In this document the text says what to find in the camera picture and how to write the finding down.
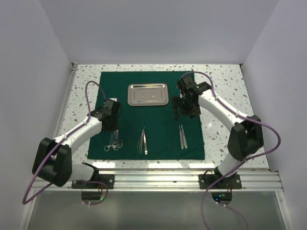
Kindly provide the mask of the steel ring-handled scissors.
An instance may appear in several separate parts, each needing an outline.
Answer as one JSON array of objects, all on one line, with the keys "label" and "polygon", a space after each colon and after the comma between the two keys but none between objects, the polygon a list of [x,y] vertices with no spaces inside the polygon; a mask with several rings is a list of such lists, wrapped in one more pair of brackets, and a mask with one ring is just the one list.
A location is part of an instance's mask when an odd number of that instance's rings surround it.
[{"label": "steel ring-handled scissors", "polygon": [[111,149],[113,149],[113,150],[119,149],[113,133],[111,133],[110,142],[109,142],[108,145],[106,145],[104,147],[104,151],[110,151]]}]

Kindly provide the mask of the thin steel tweezers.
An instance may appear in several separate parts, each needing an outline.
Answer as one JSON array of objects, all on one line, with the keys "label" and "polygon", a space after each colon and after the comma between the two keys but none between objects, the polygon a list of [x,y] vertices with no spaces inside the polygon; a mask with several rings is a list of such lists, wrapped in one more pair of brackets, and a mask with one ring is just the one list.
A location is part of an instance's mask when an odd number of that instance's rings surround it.
[{"label": "thin steel tweezers", "polygon": [[142,130],[142,134],[141,134],[141,137],[140,137],[138,145],[137,145],[139,154],[142,153],[143,139],[144,139],[144,129]]},{"label": "thin steel tweezers", "polygon": [[140,137],[140,139],[139,139],[139,141],[138,141],[138,144],[137,144],[137,148],[139,149],[139,151],[142,150],[142,145],[143,145],[143,130],[142,130],[141,137]]}]

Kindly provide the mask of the dark green surgical cloth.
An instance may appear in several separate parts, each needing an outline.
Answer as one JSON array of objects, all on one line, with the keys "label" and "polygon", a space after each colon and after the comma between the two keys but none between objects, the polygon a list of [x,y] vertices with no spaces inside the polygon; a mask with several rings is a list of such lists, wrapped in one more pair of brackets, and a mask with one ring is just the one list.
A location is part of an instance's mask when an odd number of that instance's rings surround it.
[{"label": "dark green surgical cloth", "polygon": [[[90,139],[91,160],[203,160],[204,142],[200,117],[181,115],[175,120],[172,104],[164,106],[128,105],[128,86],[139,83],[165,83],[169,97],[178,96],[176,83],[182,71],[102,72],[100,85],[108,98],[117,98],[123,107],[119,117],[119,139],[123,147],[104,151],[111,133],[101,132]],[[187,149],[181,149],[179,125],[183,125]],[[137,144],[145,128],[148,154],[138,153]]]}]

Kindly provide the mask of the broad steel tweezers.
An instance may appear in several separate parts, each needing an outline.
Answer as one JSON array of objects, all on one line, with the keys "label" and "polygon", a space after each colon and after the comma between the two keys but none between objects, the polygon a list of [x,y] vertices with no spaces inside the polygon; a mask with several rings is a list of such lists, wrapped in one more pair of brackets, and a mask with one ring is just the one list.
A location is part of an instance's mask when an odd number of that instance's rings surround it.
[{"label": "broad steel tweezers", "polygon": [[144,146],[144,154],[148,154],[148,149],[147,149],[147,139],[146,139],[146,134],[145,134],[145,129],[143,130],[143,146]]}]

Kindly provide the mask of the steel scalpel handle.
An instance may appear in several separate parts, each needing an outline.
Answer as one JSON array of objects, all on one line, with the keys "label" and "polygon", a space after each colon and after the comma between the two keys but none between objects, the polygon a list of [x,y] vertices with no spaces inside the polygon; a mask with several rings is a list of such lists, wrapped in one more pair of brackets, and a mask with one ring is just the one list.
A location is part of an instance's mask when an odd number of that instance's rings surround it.
[{"label": "steel scalpel handle", "polygon": [[183,142],[183,133],[182,133],[182,128],[181,125],[179,125],[179,136],[180,136],[180,145],[181,145],[181,149],[184,149],[184,142]]},{"label": "steel scalpel handle", "polygon": [[183,125],[181,125],[181,135],[182,135],[182,145],[183,145],[183,149],[187,149],[188,148],[188,145],[187,145],[187,140],[186,140],[186,137],[185,137],[185,132],[184,132],[184,128],[183,128]]}]

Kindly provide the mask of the stainless steel instrument tray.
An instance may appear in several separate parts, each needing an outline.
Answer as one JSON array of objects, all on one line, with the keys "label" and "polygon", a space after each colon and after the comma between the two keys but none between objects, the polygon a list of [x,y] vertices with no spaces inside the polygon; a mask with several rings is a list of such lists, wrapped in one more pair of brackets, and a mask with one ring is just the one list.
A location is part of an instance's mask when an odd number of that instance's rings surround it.
[{"label": "stainless steel instrument tray", "polygon": [[165,83],[143,83],[128,86],[128,105],[163,106],[169,102],[168,87]]}]

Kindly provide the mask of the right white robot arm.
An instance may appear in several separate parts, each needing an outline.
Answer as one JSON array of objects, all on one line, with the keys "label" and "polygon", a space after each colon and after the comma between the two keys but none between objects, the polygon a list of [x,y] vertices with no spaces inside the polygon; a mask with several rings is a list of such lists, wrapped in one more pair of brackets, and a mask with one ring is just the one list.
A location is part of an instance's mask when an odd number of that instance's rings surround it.
[{"label": "right white robot arm", "polygon": [[206,82],[197,84],[189,75],[179,79],[177,88],[180,89],[180,96],[172,97],[176,120],[180,115],[195,118],[201,114],[201,108],[203,108],[222,122],[230,132],[227,144],[228,154],[215,168],[216,175],[213,177],[217,187],[225,188],[230,184],[231,176],[236,174],[233,168],[263,147],[260,118],[256,115],[248,116],[236,110],[224,99],[218,97],[210,84]]}]

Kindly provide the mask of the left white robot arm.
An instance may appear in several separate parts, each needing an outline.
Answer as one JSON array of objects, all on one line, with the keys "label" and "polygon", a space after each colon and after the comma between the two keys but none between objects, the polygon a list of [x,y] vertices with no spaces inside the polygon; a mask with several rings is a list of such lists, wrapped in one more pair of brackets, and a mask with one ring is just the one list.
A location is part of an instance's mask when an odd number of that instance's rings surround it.
[{"label": "left white robot arm", "polygon": [[91,111],[75,128],[54,139],[41,140],[32,168],[33,175],[58,187],[69,181],[83,181],[89,188],[97,187],[100,182],[98,169],[88,163],[73,163],[72,155],[93,136],[116,131],[120,112],[120,102],[108,98],[103,106]]}]

